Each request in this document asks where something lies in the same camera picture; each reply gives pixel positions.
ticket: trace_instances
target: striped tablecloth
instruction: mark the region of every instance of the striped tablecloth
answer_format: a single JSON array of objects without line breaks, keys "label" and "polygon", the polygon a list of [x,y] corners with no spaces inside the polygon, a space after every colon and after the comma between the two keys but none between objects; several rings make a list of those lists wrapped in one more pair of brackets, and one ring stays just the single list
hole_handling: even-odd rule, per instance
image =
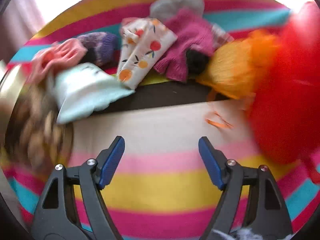
[{"label": "striped tablecloth", "polygon": [[[8,67],[22,63],[30,72],[30,60],[36,52],[82,33],[108,31],[118,35],[122,18],[148,16],[153,1],[83,0],[47,24],[17,52]],[[279,33],[290,13],[274,0],[204,1],[204,18],[216,22],[235,38],[246,37],[257,28]],[[116,69],[112,67],[107,72],[115,74]],[[220,198],[197,150],[201,136],[208,136],[216,148],[242,165],[267,164],[285,197],[293,228],[299,230],[320,201],[319,188],[307,178],[304,167],[299,163],[278,166],[266,160],[235,101],[215,102],[219,113],[235,126],[233,130],[218,130],[203,119],[208,111],[208,88],[193,81],[187,85],[166,81],[150,72],[134,95],[110,105],[110,113],[75,123],[71,166],[95,157],[116,135],[126,141],[113,181],[102,192],[124,238],[199,238]],[[320,163],[320,155],[315,161]],[[24,220],[30,223],[44,180],[5,160],[1,164],[20,200]],[[90,228],[80,189],[76,187],[75,191],[83,227]],[[246,188],[235,226],[241,224],[247,192]]]}]

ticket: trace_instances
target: blue rubber pad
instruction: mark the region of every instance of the blue rubber pad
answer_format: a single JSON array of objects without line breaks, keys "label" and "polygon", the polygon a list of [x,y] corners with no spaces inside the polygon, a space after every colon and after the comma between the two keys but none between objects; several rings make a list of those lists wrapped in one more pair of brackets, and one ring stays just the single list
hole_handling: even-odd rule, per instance
[{"label": "blue rubber pad", "polygon": [[202,161],[207,169],[212,183],[218,187],[218,189],[223,190],[225,183],[222,181],[221,168],[217,161],[212,155],[211,149],[213,148],[209,141],[205,141],[204,138],[199,139],[198,147],[199,153],[201,155]]},{"label": "blue rubber pad", "polygon": [[101,168],[101,175],[100,180],[98,183],[98,188],[101,190],[106,185],[109,185],[113,175],[116,172],[116,168],[118,167],[118,164],[121,160],[121,157],[124,152],[124,139],[121,137],[117,144],[112,149],[112,152],[109,155],[109,158],[104,163],[104,165]]}]

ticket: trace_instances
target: white fluffy fabric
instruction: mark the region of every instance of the white fluffy fabric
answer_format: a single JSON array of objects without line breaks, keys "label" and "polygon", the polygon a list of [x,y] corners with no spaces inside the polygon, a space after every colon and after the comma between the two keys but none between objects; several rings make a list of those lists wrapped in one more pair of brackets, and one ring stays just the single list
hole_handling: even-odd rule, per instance
[{"label": "white fluffy fabric", "polygon": [[[213,231],[218,235],[222,236],[225,240],[264,240],[262,236],[252,233],[250,228],[241,228],[237,230],[236,238],[233,238],[232,236],[229,236],[218,230],[213,230]],[[292,237],[293,235],[288,235],[283,240],[290,240]]]}]

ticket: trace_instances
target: pink curtain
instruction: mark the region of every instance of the pink curtain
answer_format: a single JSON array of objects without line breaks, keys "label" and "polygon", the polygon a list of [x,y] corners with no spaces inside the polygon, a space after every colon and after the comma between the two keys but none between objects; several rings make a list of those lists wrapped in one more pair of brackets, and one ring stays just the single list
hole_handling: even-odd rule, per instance
[{"label": "pink curtain", "polygon": [[11,0],[0,15],[0,60],[8,63],[43,26],[44,20],[35,0]]}]

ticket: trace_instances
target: red fruit print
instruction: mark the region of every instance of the red fruit print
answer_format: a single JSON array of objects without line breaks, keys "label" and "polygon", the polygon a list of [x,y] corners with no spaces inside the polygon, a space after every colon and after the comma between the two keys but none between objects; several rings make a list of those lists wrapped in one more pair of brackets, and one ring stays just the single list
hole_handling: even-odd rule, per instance
[{"label": "red fruit print", "polygon": [[150,49],[153,50],[153,51],[157,51],[161,48],[161,44],[159,41],[153,41],[151,42],[150,44]]},{"label": "red fruit print", "polygon": [[144,33],[144,31],[142,29],[139,29],[136,31],[136,35],[138,35],[139,37],[141,37],[141,35]]}]

